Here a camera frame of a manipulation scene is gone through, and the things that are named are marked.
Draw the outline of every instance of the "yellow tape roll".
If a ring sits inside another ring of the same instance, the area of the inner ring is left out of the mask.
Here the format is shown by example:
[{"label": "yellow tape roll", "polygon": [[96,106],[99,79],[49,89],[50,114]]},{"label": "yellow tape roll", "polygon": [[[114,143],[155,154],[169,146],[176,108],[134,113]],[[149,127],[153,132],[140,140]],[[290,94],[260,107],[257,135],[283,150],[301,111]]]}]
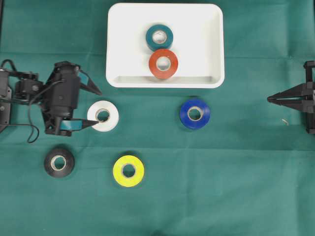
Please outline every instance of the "yellow tape roll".
[{"label": "yellow tape roll", "polygon": [[[126,177],[123,174],[123,169],[126,165],[132,165],[134,167],[134,175]],[[118,184],[124,187],[133,187],[141,182],[144,176],[144,165],[139,158],[131,155],[122,156],[119,158],[113,167],[114,179]]]}]

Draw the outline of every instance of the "tape roll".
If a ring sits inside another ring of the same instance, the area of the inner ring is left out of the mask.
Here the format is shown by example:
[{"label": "tape roll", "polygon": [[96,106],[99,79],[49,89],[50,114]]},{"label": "tape roll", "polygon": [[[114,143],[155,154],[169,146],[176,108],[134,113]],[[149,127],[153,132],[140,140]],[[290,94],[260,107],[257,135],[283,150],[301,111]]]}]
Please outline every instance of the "tape roll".
[{"label": "tape roll", "polygon": [[[108,118],[105,121],[99,120],[97,117],[101,112],[107,112]],[[108,101],[98,101],[90,106],[88,110],[88,120],[99,121],[92,127],[100,132],[107,132],[115,128],[119,121],[119,113],[115,105]]]},{"label": "tape roll", "polygon": [[[200,117],[198,119],[192,119],[189,116],[191,110],[198,110],[200,113]],[[209,122],[210,109],[204,101],[199,99],[191,99],[182,105],[180,118],[183,125],[187,128],[200,129]]]},{"label": "tape roll", "polygon": [[154,25],[148,29],[146,41],[152,51],[162,48],[168,49],[173,43],[173,33],[171,29],[165,25]]},{"label": "tape roll", "polygon": [[44,160],[44,168],[47,174],[55,178],[62,178],[70,174],[74,168],[74,157],[71,152],[62,148],[52,149]]},{"label": "tape roll", "polygon": [[[168,60],[163,67],[159,66],[159,60]],[[150,57],[149,68],[152,74],[158,79],[168,79],[172,77],[178,68],[176,55],[168,49],[156,50]]]},{"label": "tape roll", "polygon": [[[126,165],[132,165],[135,172],[131,177],[126,177],[123,173]],[[113,167],[113,176],[115,181],[123,187],[134,187],[141,182],[144,176],[144,165],[141,160],[135,156],[126,155],[119,158]]]}]

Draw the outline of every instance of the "tape roll hole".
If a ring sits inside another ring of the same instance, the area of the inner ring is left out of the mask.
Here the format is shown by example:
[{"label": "tape roll hole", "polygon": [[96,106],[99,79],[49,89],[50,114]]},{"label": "tape roll hole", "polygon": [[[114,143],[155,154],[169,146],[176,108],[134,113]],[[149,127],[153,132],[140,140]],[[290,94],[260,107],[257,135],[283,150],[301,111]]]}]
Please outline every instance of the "tape roll hole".
[{"label": "tape roll hole", "polygon": [[66,160],[61,155],[54,156],[50,161],[50,166],[54,171],[61,171],[65,168]]},{"label": "tape roll hole", "polygon": [[136,173],[136,169],[134,167],[134,165],[132,164],[125,164],[122,167],[122,174],[126,177],[126,178],[131,178],[134,176],[134,174]]},{"label": "tape roll hole", "polygon": [[167,40],[167,35],[164,31],[162,30],[157,30],[152,34],[152,40],[156,44],[162,44],[165,43]]},{"label": "tape roll hole", "polygon": [[198,121],[203,116],[203,111],[199,107],[190,107],[187,115],[190,120],[192,121]]},{"label": "tape roll hole", "polygon": [[95,115],[95,118],[99,122],[106,122],[110,117],[109,111],[107,109],[99,109]]},{"label": "tape roll hole", "polygon": [[157,59],[157,68],[160,71],[167,71],[171,67],[171,61],[168,57],[159,57]]}]

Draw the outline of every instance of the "green cloth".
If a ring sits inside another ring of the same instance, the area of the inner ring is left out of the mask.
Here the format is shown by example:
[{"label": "green cloth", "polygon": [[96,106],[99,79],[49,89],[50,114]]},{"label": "green cloth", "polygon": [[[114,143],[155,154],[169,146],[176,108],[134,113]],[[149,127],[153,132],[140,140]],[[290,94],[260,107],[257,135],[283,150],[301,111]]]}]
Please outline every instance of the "green cloth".
[{"label": "green cloth", "polygon": [[[6,128],[0,134],[0,234],[314,235],[315,137],[305,131],[303,114],[266,99],[305,82],[303,63],[315,59],[313,0],[202,1],[223,11],[226,77],[216,89],[110,86],[104,77],[107,13],[116,2],[5,0],[0,59],[38,72],[42,81],[55,62],[81,65],[103,96],[80,91],[74,117],[86,118],[94,102],[108,100],[120,121],[106,133],[87,128],[72,137],[46,135],[34,106],[41,131],[36,143],[26,143],[29,127]],[[195,131],[179,118],[191,96],[212,114]],[[28,122],[26,111],[13,106],[11,122]],[[69,176],[56,179],[43,160],[60,144],[76,163]],[[145,164],[135,188],[118,186],[112,176],[125,153]]]}]

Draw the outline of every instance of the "red tape roll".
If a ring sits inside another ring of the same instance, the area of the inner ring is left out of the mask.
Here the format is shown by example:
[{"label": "red tape roll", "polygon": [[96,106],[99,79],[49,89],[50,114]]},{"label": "red tape roll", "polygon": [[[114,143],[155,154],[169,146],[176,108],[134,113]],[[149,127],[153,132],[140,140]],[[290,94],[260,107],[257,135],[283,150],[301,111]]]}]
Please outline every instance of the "red tape roll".
[{"label": "red tape roll", "polygon": [[[157,60],[166,57],[170,60],[170,66],[167,70],[161,70],[157,66]],[[158,49],[150,57],[149,68],[152,74],[158,79],[168,79],[172,77],[178,68],[178,60],[176,55],[168,49]]]}]

